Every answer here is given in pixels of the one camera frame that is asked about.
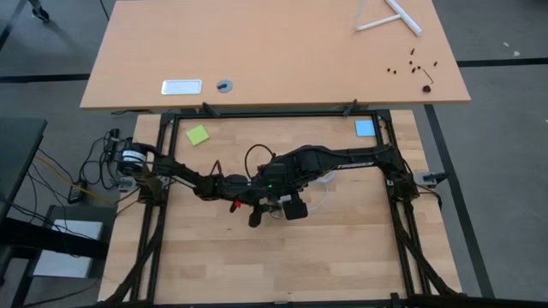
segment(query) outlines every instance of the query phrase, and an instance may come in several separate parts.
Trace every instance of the light wood desk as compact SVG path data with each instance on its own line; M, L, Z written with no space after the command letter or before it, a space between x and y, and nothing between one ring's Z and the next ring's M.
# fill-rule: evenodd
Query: light wood desk
M427 170L413 112L394 110L391 114L403 156L413 171ZM216 159L226 175L245 174L244 155L256 143L280 154L305 144L332 149L374 146L373 137L355 136L354 120L360 118L183 120L176 159L201 174L208 174ZM155 145L158 124L159 115L141 115L134 140ZM192 147L185 132L199 124L211 138ZM252 151L250 170L268 158L265 151ZM338 171L328 188L325 203L308 218L288 222L264 215L258 228L250 228L250 208L230 214L226 201L204 202L192 190L172 186L155 302L387 299L391 292L404 297L380 170ZM308 205L317 204L324 195L321 185L311 185L301 194ZM128 198L120 208L135 198ZM423 194L414 201L414 208L425 257L450 287L460 290L436 199ZM135 204L116 219L99 299L111 295L133 265L143 210L143 204ZM418 287L417 275L414 278Z
M403 21L355 32L359 0L118 1L80 106L469 102L432 0L397 1L421 38ZM383 0L367 0L361 22L393 14ZM164 80L185 79L202 80L201 94L161 94ZM233 90L220 93L220 80Z

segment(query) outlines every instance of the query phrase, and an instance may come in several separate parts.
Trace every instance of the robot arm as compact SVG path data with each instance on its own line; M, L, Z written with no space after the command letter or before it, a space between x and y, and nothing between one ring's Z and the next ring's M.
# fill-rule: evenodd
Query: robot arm
M146 166L146 155L152 153L154 173ZM407 171L400 152L392 145L371 148L330 150L324 146L304 145L282 156L272 157L258 167L252 179L245 175L200 175L173 157L166 157L150 145L133 143L122 153L118 168L122 174L135 178L141 189L160 198L163 188L158 177L167 177L193 189L204 200L224 199L232 202L233 212L240 204L253 207L249 226L260 225L264 212L283 210L288 220L304 218L307 206L299 197L308 183L332 170L379 167L389 181L395 198L411 200L418 197L413 176Z

